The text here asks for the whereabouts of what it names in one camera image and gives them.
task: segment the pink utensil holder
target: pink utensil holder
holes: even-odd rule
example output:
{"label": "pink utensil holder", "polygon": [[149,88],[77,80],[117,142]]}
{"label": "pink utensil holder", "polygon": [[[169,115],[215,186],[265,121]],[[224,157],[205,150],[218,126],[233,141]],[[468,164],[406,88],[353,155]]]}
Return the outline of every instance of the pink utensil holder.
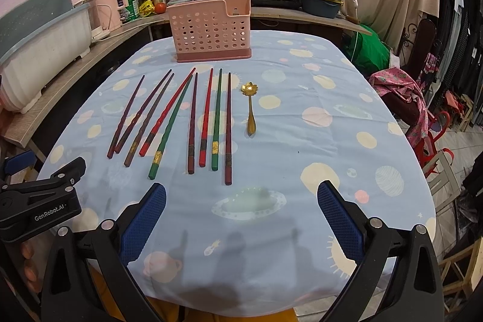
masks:
{"label": "pink utensil holder", "polygon": [[246,59],[250,0],[203,0],[168,7],[178,62]]}

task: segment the chopstick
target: chopstick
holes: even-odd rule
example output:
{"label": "chopstick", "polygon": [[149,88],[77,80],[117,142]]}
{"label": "chopstick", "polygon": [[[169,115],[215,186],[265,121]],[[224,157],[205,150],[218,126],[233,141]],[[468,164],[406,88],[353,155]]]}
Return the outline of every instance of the chopstick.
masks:
{"label": "chopstick", "polygon": [[134,138],[134,141],[132,142],[131,148],[129,149],[129,153],[126,156],[126,160],[124,161],[124,166],[129,167],[131,165],[132,159],[134,157],[134,154],[136,153],[136,149],[138,148],[139,142],[141,142],[142,135],[144,134],[144,131],[148,127],[149,121],[151,120],[151,117],[153,117],[154,111],[156,110],[156,107],[158,106],[159,102],[161,101],[161,98],[163,97],[168,85],[170,84],[171,80],[174,77],[174,73],[170,75],[170,78],[166,82],[166,84],[163,86],[163,89],[161,89],[161,92],[159,93],[158,97],[153,103],[153,106],[148,112],[148,115],[146,119],[144,119],[144,122],[142,123],[141,128],[138,131],[138,134]]}
{"label": "chopstick", "polygon": [[203,116],[203,128],[201,131],[200,167],[204,167],[206,165],[206,146],[208,144],[208,119],[210,117],[210,96],[211,96],[212,79],[213,79],[213,68],[210,71],[210,79],[208,80],[208,90],[206,92],[205,113]]}
{"label": "chopstick", "polygon": [[146,155],[146,153],[147,153],[147,151],[149,149],[149,146],[151,145],[151,142],[153,142],[153,139],[154,139],[156,133],[158,132],[159,128],[161,127],[161,123],[163,122],[164,118],[167,117],[168,112],[170,112],[170,109],[173,106],[176,98],[180,94],[180,92],[183,89],[183,87],[186,86],[187,81],[192,76],[192,74],[193,74],[193,72],[194,72],[195,69],[196,68],[194,67],[191,70],[191,72],[188,74],[188,76],[186,77],[186,79],[183,81],[183,83],[180,85],[180,87],[178,88],[178,90],[175,92],[175,94],[171,98],[170,102],[168,103],[168,105],[166,106],[166,108],[164,109],[164,111],[161,113],[161,116],[156,121],[156,124],[153,126],[153,128],[149,132],[149,134],[148,134],[148,136],[146,138],[146,141],[144,141],[144,143],[143,143],[143,145],[141,147],[141,150],[139,151],[139,156],[144,157]]}
{"label": "chopstick", "polygon": [[119,140],[116,148],[114,149],[114,151],[116,153],[119,153],[122,149],[122,147],[124,146],[124,144],[126,143],[126,140],[127,138],[129,137],[129,134],[131,134],[131,131],[132,129],[134,129],[134,126],[136,125],[136,122],[138,121],[139,117],[142,115],[142,112],[146,109],[146,107],[148,106],[149,102],[151,101],[151,99],[153,98],[153,96],[155,95],[155,93],[158,91],[159,87],[161,86],[161,84],[164,82],[164,80],[168,77],[168,75],[171,73],[171,70],[170,69],[166,75],[163,77],[163,79],[161,79],[161,81],[159,82],[158,85],[156,85],[156,87],[153,89],[153,91],[149,94],[148,98],[144,101],[144,103],[142,104],[141,108],[139,108],[139,111],[136,113],[136,116],[134,116],[133,120],[131,120],[131,123],[129,124],[129,126],[127,127],[126,131],[124,132],[124,134],[122,134],[122,137],[121,139]]}
{"label": "chopstick", "polygon": [[231,184],[231,73],[228,73],[226,91],[225,184]]}
{"label": "chopstick", "polygon": [[122,126],[123,126],[124,122],[126,121],[127,113],[129,113],[129,110],[131,109],[132,102],[134,101],[134,98],[136,97],[136,94],[137,94],[139,87],[141,86],[143,80],[144,80],[144,75],[141,77],[141,80],[139,81],[139,84],[136,86],[136,89],[134,89],[134,92],[132,93],[131,99],[129,99],[129,102],[127,103],[126,109],[124,110],[124,113],[122,114],[121,120],[120,120],[119,124],[117,125],[117,129],[114,132],[113,140],[110,142],[110,147],[109,147],[109,150],[107,152],[107,158],[108,159],[112,159],[112,157],[114,156],[114,149],[116,147],[117,140],[119,139],[119,136],[121,135]]}
{"label": "chopstick", "polygon": [[178,102],[176,103],[173,112],[171,113],[170,120],[168,124],[166,125],[166,130],[164,131],[163,137],[161,138],[161,143],[158,146],[158,150],[154,154],[154,159],[153,163],[151,164],[151,169],[149,170],[149,179],[154,180],[156,177],[156,173],[158,172],[159,168],[159,163],[161,162],[161,159],[163,157],[164,149],[166,147],[166,142],[168,141],[168,138],[170,136],[171,129],[173,127],[174,121],[176,119],[176,115],[178,115],[178,111],[181,106],[181,102],[183,101],[184,95],[186,94],[186,91],[188,90],[189,83],[191,82],[191,79],[193,78],[192,75],[189,76],[189,79],[187,81],[187,84],[185,84],[183,92],[181,93],[180,98],[178,99]]}
{"label": "chopstick", "polygon": [[191,119],[189,124],[188,138],[188,173],[195,173],[195,118],[196,118],[196,89],[198,86],[198,73],[195,74],[195,86],[193,87],[193,99],[191,100]]}
{"label": "chopstick", "polygon": [[218,141],[220,139],[220,101],[221,101],[221,77],[223,70],[220,69],[218,76],[218,91],[216,92],[216,112],[214,115],[213,143],[212,143],[212,170],[218,171]]}

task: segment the green chopstick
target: green chopstick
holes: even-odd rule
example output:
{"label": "green chopstick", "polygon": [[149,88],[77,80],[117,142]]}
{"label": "green chopstick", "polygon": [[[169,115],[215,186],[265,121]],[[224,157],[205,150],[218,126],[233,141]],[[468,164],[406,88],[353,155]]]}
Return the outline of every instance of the green chopstick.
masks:
{"label": "green chopstick", "polygon": [[158,172],[159,168],[159,163],[161,162],[161,158],[163,157],[164,153],[164,148],[166,147],[166,142],[168,141],[168,137],[170,136],[171,129],[173,127],[174,121],[176,119],[176,115],[178,115],[178,111],[180,109],[181,103],[184,98],[184,94],[188,90],[189,83],[191,82],[191,79],[193,78],[192,75],[190,75],[188,82],[184,86],[184,89],[181,93],[180,98],[178,99],[178,102],[176,103],[173,113],[171,114],[170,121],[168,122],[168,125],[166,126],[166,130],[164,130],[163,137],[161,138],[161,143],[158,146],[158,150],[154,154],[154,159],[153,159],[153,164],[151,165],[151,169],[149,170],[149,179],[154,180],[156,177],[156,173]]}
{"label": "green chopstick", "polygon": [[220,69],[218,76],[218,91],[216,92],[216,112],[214,114],[213,144],[212,144],[212,170],[218,171],[218,141],[220,139],[220,103],[221,103],[221,77],[223,70]]}

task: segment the person's hand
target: person's hand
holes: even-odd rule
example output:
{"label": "person's hand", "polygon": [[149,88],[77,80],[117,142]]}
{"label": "person's hand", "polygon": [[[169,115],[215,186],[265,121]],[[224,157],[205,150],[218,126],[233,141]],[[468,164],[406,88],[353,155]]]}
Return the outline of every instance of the person's hand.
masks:
{"label": "person's hand", "polygon": [[39,270],[32,257],[35,253],[33,243],[30,240],[20,245],[20,252],[25,258],[24,274],[27,278],[26,285],[28,289],[38,294],[42,290],[42,280],[39,280]]}

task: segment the yellow package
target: yellow package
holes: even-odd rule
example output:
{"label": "yellow package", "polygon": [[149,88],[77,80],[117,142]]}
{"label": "yellow package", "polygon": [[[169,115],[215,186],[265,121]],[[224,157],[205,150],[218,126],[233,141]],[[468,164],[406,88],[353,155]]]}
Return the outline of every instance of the yellow package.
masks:
{"label": "yellow package", "polygon": [[146,0],[139,6],[139,14],[141,14],[141,17],[147,17],[153,13],[154,13],[154,5],[153,5],[153,2],[151,2],[151,0]]}

